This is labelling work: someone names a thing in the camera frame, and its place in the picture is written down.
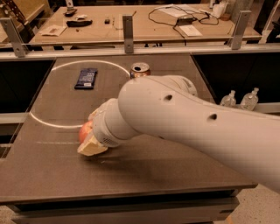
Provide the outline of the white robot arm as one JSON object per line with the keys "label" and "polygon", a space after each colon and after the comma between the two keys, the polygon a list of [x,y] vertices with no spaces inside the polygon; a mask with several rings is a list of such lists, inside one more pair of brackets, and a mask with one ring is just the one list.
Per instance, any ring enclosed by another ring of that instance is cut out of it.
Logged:
{"label": "white robot arm", "polygon": [[280,118],[203,101],[182,76],[129,80],[88,120],[78,152],[93,156],[142,134],[185,144],[280,191]]}

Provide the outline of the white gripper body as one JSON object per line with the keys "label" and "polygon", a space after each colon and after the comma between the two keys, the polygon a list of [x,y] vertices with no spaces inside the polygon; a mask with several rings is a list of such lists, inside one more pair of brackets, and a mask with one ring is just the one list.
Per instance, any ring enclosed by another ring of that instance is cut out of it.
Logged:
{"label": "white gripper body", "polygon": [[92,123],[92,132],[97,141],[110,148],[115,148],[120,145],[120,141],[111,134],[105,121],[106,115],[109,113],[108,109],[114,102],[115,100],[104,102],[99,107],[101,111],[94,117]]}

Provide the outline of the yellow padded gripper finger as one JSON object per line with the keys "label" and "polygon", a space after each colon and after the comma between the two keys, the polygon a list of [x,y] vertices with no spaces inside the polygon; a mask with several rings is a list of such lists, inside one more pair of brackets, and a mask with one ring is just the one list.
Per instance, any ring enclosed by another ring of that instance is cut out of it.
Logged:
{"label": "yellow padded gripper finger", "polygon": [[93,156],[103,153],[108,148],[99,143],[92,132],[89,132],[84,141],[79,146],[77,152],[84,156]]}
{"label": "yellow padded gripper finger", "polygon": [[100,108],[97,108],[95,111],[93,111],[89,116],[88,116],[88,120],[91,121],[95,118],[95,116],[100,112]]}

